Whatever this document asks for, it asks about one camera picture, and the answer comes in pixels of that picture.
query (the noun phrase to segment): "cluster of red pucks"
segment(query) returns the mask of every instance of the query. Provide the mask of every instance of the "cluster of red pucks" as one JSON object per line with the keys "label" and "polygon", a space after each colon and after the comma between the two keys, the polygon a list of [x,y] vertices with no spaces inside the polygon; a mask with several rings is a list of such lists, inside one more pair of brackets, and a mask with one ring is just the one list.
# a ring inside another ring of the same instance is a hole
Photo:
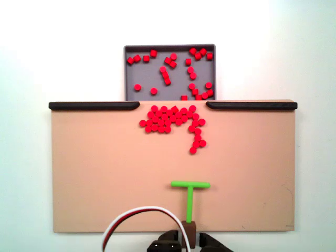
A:
{"label": "cluster of red pucks", "polygon": [[200,129],[201,126],[205,125],[205,120],[200,119],[200,115],[195,113],[195,111],[196,106],[194,105],[191,105],[189,109],[181,108],[180,110],[177,106],[173,106],[171,109],[162,106],[158,109],[157,106],[153,105],[151,111],[147,113],[148,119],[141,120],[139,125],[145,129],[146,133],[158,132],[169,134],[172,132],[171,126],[174,123],[176,126],[181,126],[188,119],[191,119],[192,123],[188,130],[190,133],[194,133],[195,137],[190,148],[190,153],[195,154],[199,147],[205,147],[206,145],[206,141],[201,137],[202,130]]}

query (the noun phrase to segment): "brown base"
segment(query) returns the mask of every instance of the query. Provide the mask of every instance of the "brown base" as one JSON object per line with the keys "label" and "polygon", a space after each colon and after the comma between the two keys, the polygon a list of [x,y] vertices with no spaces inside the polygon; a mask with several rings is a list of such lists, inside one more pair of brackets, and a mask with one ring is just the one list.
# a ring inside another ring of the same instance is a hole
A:
{"label": "brown base", "polygon": [[[187,223],[185,221],[182,221],[182,225],[185,229],[185,232],[187,233],[187,237],[190,243],[190,248],[195,248],[196,247],[196,223],[195,222]],[[182,248],[186,248],[184,238],[182,238]]]}

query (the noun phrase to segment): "gray tray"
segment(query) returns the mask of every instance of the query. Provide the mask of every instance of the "gray tray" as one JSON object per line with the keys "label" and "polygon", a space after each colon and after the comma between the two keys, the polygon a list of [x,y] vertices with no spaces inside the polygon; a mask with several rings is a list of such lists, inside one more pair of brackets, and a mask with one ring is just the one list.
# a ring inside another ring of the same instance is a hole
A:
{"label": "gray tray", "polygon": [[[196,61],[195,57],[189,53],[191,48],[197,51],[202,48],[207,53],[213,53],[211,61],[202,57]],[[151,50],[157,50],[156,58],[150,57],[149,63],[143,62],[143,56],[149,55]],[[166,57],[171,53],[177,54],[177,66],[175,69],[164,63]],[[139,54],[141,60],[138,63],[129,65],[127,59]],[[191,66],[194,68],[197,78],[192,80],[187,73],[188,66],[185,59],[191,58]],[[166,86],[159,71],[161,66],[165,66],[170,76],[171,84]],[[124,47],[124,68],[125,68],[125,99],[126,101],[145,101],[145,100],[180,100],[181,95],[187,95],[188,100],[195,100],[190,89],[190,83],[195,83],[199,94],[207,91],[205,84],[212,82],[214,95],[207,100],[216,100],[216,51],[215,45],[166,45],[166,46],[125,46]],[[139,92],[134,90],[134,85],[140,84]],[[151,88],[157,88],[158,93],[151,95]]]}

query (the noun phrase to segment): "wire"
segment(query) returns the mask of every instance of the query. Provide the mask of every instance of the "wire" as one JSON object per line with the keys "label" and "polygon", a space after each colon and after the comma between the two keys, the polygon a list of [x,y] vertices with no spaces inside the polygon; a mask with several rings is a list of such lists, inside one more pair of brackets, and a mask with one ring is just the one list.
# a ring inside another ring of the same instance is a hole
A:
{"label": "wire", "polygon": [[143,212],[149,212],[149,211],[159,211],[162,213],[165,213],[166,215],[169,215],[172,219],[175,220],[175,222],[178,224],[178,226],[181,229],[182,235],[184,237],[185,240],[185,245],[186,245],[186,249],[187,252],[191,252],[190,249],[190,244],[189,244],[189,240],[187,237],[187,234],[185,232],[185,229],[182,225],[182,223],[180,222],[180,220],[169,210],[163,208],[163,207],[159,207],[159,206],[142,206],[142,207],[137,207],[131,210],[128,210],[126,212],[124,212],[123,214],[119,215],[117,218],[114,219],[114,221],[111,222],[111,224],[109,225],[109,227],[105,230],[104,234],[103,234],[103,241],[102,241],[102,252],[105,251],[107,242],[109,241],[111,235],[113,234],[114,230],[127,218],[132,217],[135,214],[139,214],[139,213],[143,213]]}

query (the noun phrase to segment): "red cylindrical puck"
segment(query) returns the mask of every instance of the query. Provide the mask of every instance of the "red cylindrical puck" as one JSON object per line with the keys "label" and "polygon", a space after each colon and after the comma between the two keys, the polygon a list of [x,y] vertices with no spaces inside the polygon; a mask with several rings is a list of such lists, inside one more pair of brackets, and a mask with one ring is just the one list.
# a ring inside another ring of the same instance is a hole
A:
{"label": "red cylindrical puck", "polygon": [[167,126],[166,128],[164,128],[164,131],[166,133],[170,133],[172,131],[172,128],[170,128],[170,126]]}
{"label": "red cylindrical puck", "polygon": [[202,94],[202,98],[205,100],[205,99],[207,99],[208,98],[208,93],[207,92],[204,92],[203,94]]}
{"label": "red cylindrical puck", "polygon": [[151,94],[152,94],[152,95],[156,95],[157,92],[158,92],[158,90],[157,90],[156,88],[152,88],[152,89],[151,89]]}
{"label": "red cylindrical puck", "polygon": [[196,135],[195,136],[195,141],[200,141],[202,139],[201,135]]}
{"label": "red cylindrical puck", "polygon": [[203,126],[205,124],[205,120],[204,119],[199,119],[198,121],[200,126]]}
{"label": "red cylindrical puck", "polygon": [[153,112],[157,112],[158,107],[157,107],[156,105],[153,105],[152,108],[151,108],[151,110],[152,110]]}
{"label": "red cylindrical puck", "polygon": [[164,72],[166,72],[167,70],[166,70],[166,67],[164,67],[164,66],[162,66],[162,67],[160,67],[160,72],[163,74]]}
{"label": "red cylindrical puck", "polygon": [[190,90],[194,90],[195,88],[196,88],[195,83],[190,83],[190,84],[189,84],[189,89],[190,89]]}
{"label": "red cylindrical puck", "polygon": [[145,128],[145,132],[146,132],[146,133],[151,133],[151,132],[152,132],[152,127],[150,127],[150,126],[146,126],[146,128]]}
{"label": "red cylindrical puck", "polygon": [[193,119],[194,119],[194,120],[198,120],[198,119],[200,118],[199,116],[200,116],[199,114],[194,113],[194,114],[193,114]]}
{"label": "red cylindrical puck", "polygon": [[183,115],[181,117],[182,122],[186,122],[188,120],[188,117],[186,115]]}
{"label": "red cylindrical puck", "polygon": [[194,133],[195,132],[195,127],[190,125],[188,130],[189,130],[190,133]]}
{"label": "red cylindrical puck", "polygon": [[153,116],[153,122],[154,123],[157,123],[159,121],[159,117],[157,117],[157,116]]}
{"label": "red cylindrical puck", "polygon": [[188,67],[187,72],[188,72],[188,74],[192,74],[194,72],[194,68],[193,67]]}
{"label": "red cylindrical puck", "polygon": [[159,128],[159,126],[157,124],[153,124],[152,125],[152,131],[158,131],[157,129]]}
{"label": "red cylindrical puck", "polygon": [[187,110],[186,108],[181,108],[181,109],[180,109],[180,112],[181,112],[182,114],[187,114],[187,111],[188,111],[188,110]]}
{"label": "red cylindrical puck", "polygon": [[197,149],[195,147],[191,147],[189,151],[191,154],[196,154]]}
{"label": "red cylindrical puck", "polygon": [[173,52],[172,54],[170,54],[170,58],[172,60],[176,60],[177,59],[177,54]]}
{"label": "red cylindrical puck", "polygon": [[147,113],[147,116],[148,116],[148,118],[153,118],[153,117],[154,117],[154,112],[149,111],[149,112]]}
{"label": "red cylindrical puck", "polygon": [[145,120],[141,120],[139,122],[139,125],[140,125],[140,127],[145,127],[146,126],[146,121]]}
{"label": "red cylindrical puck", "polygon": [[195,134],[200,135],[202,133],[202,130],[200,128],[195,129]]}
{"label": "red cylindrical puck", "polygon": [[193,147],[194,147],[194,148],[198,148],[198,147],[200,147],[200,143],[199,143],[198,141],[194,141],[194,142],[193,142]]}
{"label": "red cylindrical puck", "polygon": [[182,125],[182,120],[180,118],[176,119],[176,125],[180,126]]}
{"label": "red cylindrical puck", "polygon": [[159,119],[159,121],[157,122],[157,124],[159,126],[164,126],[164,121],[162,119]]}
{"label": "red cylindrical puck", "polygon": [[187,117],[188,117],[188,118],[193,117],[193,113],[192,113],[191,111],[188,111],[188,112],[187,112]]}
{"label": "red cylindrical puck", "polygon": [[200,145],[200,147],[204,147],[206,145],[205,140],[200,140],[199,145]]}
{"label": "red cylindrical puck", "polygon": [[196,79],[196,77],[197,77],[197,74],[196,74],[195,72],[192,72],[192,73],[190,74],[190,78],[191,78],[192,80]]}
{"label": "red cylindrical puck", "polygon": [[141,90],[141,86],[139,84],[135,84],[134,85],[134,89],[135,89],[135,91],[140,91]]}
{"label": "red cylindrical puck", "polygon": [[207,82],[207,83],[205,84],[205,87],[206,87],[207,89],[212,88],[212,83],[211,83],[211,82]]}
{"label": "red cylindrical puck", "polygon": [[194,127],[197,127],[197,126],[198,126],[198,121],[197,121],[197,120],[194,120],[194,121],[192,122],[192,125],[193,125]]}
{"label": "red cylindrical puck", "polygon": [[176,118],[181,118],[182,117],[182,113],[181,112],[176,112]]}

